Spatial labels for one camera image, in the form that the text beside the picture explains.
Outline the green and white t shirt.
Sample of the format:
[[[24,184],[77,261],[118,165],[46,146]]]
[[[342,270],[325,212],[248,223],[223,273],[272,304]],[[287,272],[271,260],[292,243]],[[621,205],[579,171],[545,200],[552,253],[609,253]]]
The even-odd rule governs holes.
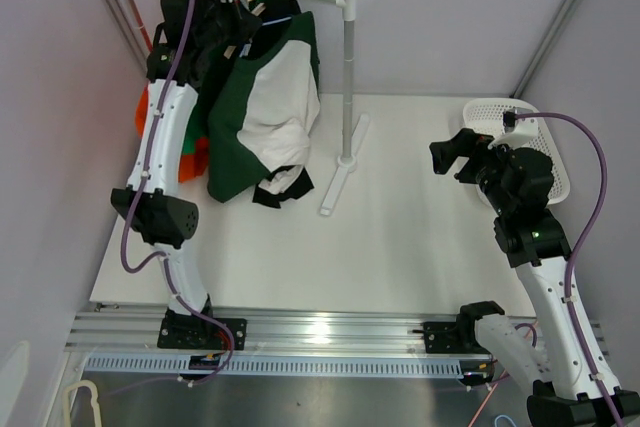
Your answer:
[[[319,56],[312,12],[262,27],[238,57],[207,121],[207,190],[228,202],[282,166],[307,169],[320,113]]]

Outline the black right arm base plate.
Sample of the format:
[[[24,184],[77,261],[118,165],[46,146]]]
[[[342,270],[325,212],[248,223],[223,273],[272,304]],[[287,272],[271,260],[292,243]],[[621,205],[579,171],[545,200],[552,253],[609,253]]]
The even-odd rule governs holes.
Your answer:
[[[486,350],[472,341],[467,331],[453,321],[432,321],[422,324],[425,350],[428,354],[485,354]]]

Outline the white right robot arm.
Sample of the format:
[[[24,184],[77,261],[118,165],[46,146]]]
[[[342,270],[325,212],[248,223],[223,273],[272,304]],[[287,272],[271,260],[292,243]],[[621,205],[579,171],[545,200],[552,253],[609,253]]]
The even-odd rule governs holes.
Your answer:
[[[444,175],[465,159],[455,177],[478,186],[496,212],[496,241],[531,301],[544,347],[520,337],[493,301],[461,307],[456,342],[466,351],[487,350],[506,368],[527,396],[534,426],[625,426],[639,416],[639,395],[623,389],[609,368],[567,271],[571,249],[547,207],[552,161],[537,150],[492,141],[464,128],[433,142],[433,169]]]

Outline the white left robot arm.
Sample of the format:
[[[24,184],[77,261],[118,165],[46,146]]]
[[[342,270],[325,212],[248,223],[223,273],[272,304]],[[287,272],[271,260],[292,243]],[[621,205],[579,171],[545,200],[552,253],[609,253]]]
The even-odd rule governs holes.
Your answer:
[[[216,49],[235,47],[262,25],[240,0],[160,0],[147,66],[140,150],[123,188],[111,192],[125,222],[120,261],[129,274],[157,262],[170,300],[158,334],[164,349],[244,347],[245,324],[216,319],[191,249],[199,211],[179,196],[188,124]]]

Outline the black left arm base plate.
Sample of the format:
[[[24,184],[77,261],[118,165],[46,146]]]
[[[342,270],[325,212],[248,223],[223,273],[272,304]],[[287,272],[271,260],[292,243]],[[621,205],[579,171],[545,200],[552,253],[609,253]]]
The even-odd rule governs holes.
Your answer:
[[[243,351],[247,320],[239,317],[216,317],[216,320],[224,324],[233,335],[234,349]],[[161,322],[157,347],[172,350],[227,350],[230,343],[222,328],[194,315],[178,314],[167,309]]]

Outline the light blue wire hanger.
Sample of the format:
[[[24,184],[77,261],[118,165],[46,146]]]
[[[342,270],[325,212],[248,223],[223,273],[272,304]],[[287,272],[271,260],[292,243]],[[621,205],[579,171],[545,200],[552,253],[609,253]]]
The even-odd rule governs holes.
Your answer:
[[[255,6],[251,9],[251,13],[262,21],[262,24],[261,24],[262,27],[277,25],[292,19],[292,16],[289,15],[281,18],[274,18],[272,20],[264,20],[262,18],[262,14],[266,10],[265,4],[261,0],[246,0],[246,2],[247,4],[250,4],[251,2],[255,2]],[[239,57],[240,58],[247,57],[250,52],[251,46],[252,46],[252,40],[247,41],[244,44],[242,50],[240,51]]]

